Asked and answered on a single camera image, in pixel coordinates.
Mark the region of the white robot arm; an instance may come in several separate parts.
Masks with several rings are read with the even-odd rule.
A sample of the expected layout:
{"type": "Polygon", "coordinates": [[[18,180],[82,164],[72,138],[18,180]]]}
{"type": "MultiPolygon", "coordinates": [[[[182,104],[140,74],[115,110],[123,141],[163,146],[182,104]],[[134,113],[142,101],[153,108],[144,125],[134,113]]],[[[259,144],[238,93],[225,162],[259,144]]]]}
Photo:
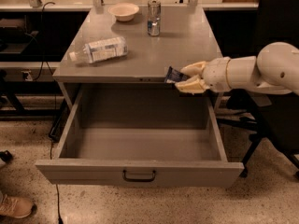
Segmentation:
{"type": "Polygon", "coordinates": [[[275,42],[266,45],[257,56],[192,63],[180,72],[188,79],[175,86],[184,93],[243,89],[263,94],[299,94],[299,49],[275,42]]]}

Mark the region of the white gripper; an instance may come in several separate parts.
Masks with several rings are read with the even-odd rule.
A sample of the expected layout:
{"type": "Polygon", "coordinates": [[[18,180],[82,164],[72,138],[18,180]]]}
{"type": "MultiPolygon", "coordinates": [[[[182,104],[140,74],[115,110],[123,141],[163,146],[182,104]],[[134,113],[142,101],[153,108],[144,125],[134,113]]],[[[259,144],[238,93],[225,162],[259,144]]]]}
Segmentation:
{"type": "Polygon", "coordinates": [[[181,68],[180,72],[191,78],[177,82],[175,86],[180,92],[190,94],[204,93],[208,89],[214,92],[229,91],[231,88],[226,76],[228,62],[230,58],[224,57],[208,63],[201,61],[189,64],[181,68]]]}

